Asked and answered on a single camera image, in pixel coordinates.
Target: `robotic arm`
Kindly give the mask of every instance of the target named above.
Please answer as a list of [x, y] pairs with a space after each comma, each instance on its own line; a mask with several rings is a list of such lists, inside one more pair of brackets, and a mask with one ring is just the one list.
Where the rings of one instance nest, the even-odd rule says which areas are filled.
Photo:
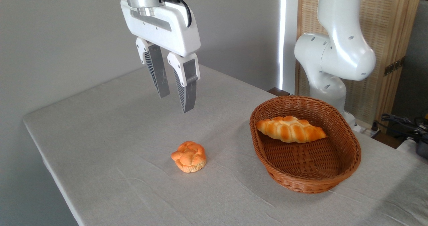
[[346, 88], [340, 78], [364, 80], [376, 64], [375, 53], [359, 26], [360, 1], [319, 0], [318, 20], [328, 36], [306, 33], [295, 45], [295, 56], [308, 77], [311, 97], [336, 107], [352, 126], [355, 118], [344, 111]]
[[195, 54], [201, 42], [193, 12], [183, 0], [121, 0], [126, 24], [137, 36], [141, 63], [147, 65], [161, 98], [170, 94], [161, 47], [170, 51], [184, 113], [193, 109], [201, 78]]

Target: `brown woven basket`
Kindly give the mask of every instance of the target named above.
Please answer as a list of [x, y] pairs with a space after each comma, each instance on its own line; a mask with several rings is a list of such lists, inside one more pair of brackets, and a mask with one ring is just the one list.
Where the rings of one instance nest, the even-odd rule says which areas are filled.
[[[255, 124], [263, 119], [292, 115], [321, 127], [327, 138], [308, 143], [285, 143], [263, 135]], [[328, 191], [357, 169], [359, 142], [341, 114], [324, 101], [304, 96], [282, 96], [260, 104], [249, 125], [257, 156], [269, 175], [296, 192]]]

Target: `twisted bread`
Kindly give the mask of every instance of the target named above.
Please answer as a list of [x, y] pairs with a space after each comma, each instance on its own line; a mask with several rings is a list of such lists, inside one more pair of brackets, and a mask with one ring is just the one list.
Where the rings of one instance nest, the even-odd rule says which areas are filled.
[[199, 171], [207, 161], [204, 147], [191, 141], [183, 142], [177, 151], [171, 154], [171, 158], [185, 173]]
[[264, 135], [283, 142], [312, 142], [327, 137], [321, 127], [290, 115], [258, 121], [255, 126]]

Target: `basket rim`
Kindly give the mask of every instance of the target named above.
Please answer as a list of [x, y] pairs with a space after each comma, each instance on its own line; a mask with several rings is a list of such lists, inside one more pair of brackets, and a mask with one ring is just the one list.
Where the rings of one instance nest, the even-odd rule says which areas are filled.
[[[289, 173], [285, 173], [285, 172], [281, 171], [279, 168], [272, 165], [272, 163], [268, 161], [265, 153], [261, 150], [261, 148], [259, 148], [260, 144], [261, 144], [260, 137], [255, 136], [255, 135], [258, 135], [257, 134], [258, 130], [255, 127], [255, 123], [256, 123], [255, 113], [260, 108], [265, 107], [268, 104], [272, 104], [272, 103], [275, 103], [276, 101], [281, 101], [281, 100], [289, 100], [291, 98], [292, 99], [308, 100], [308, 101], [316, 101], [317, 103], [320, 103], [323, 106], [327, 107], [329, 110], [331, 110], [332, 112], [334, 112], [338, 116], [338, 119], [340, 120], [341, 124], [343, 124], [345, 126], [347, 134], [352, 139], [353, 145], [355, 145], [356, 151], [357, 151], [356, 155], [354, 156], [353, 164], [350, 167], [348, 167], [344, 172], [342, 172], [341, 174], [338, 174], [336, 176], [328, 177], [328, 178], [321, 178], [321, 179], [307, 178], [307, 177], [295, 176], [295, 175], [292, 175]], [[307, 97], [307, 96], [298, 96], [298, 95], [275, 97], [275, 98], [269, 99], [269, 100], [261, 103], [260, 105], [258, 105], [258, 107], [256, 107], [254, 109], [254, 111], [252, 112], [249, 123], [250, 123], [250, 128], [252, 130], [253, 145], [254, 145], [254, 150], [256, 151], [257, 157], [260, 159], [260, 161], [263, 163], [263, 165], [265, 167], [269, 167], [269, 169], [271, 169], [272, 171], [274, 171], [276, 174], [280, 175], [281, 177], [286, 178], [287, 180], [299, 181], [300, 183], [308, 183], [311, 185], [325, 185], [325, 184], [329, 183], [330, 181], [331, 181], [330, 183], [335, 183], [338, 181], [341, 182], [342, 180], [350, 177], [352, 175], [352, 173], [354, 173], [356, 171], [359, 164], [361, 163], [361, 147], [359, 145], [358, 139], [356, 138], [355, 134], [352, 132], [352, 129], [350, 128], [349, 124], [345, 121], [345, 119], [343, 118], [341, 113], [335, 107], [333, 107], [332, 105], [330, 105], [330, 104], [328, 104], [322, 100], [312, 98], [312, 97]]]

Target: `white tablecloth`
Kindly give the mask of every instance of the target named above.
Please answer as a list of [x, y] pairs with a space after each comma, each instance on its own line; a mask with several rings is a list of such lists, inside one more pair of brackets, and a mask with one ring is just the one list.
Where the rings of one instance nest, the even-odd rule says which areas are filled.
[[[322, 194], [272, 180], [249, 116], [273, 95], [201, 66], [195, 108], [183, 114], [175, 80], [159, 99], [147, 68], [24, 118], [80, 225], [428, 225], [428, 165], [364, 135], [358, 170]], [[191, 174], [170, 158], [202, 144]]]

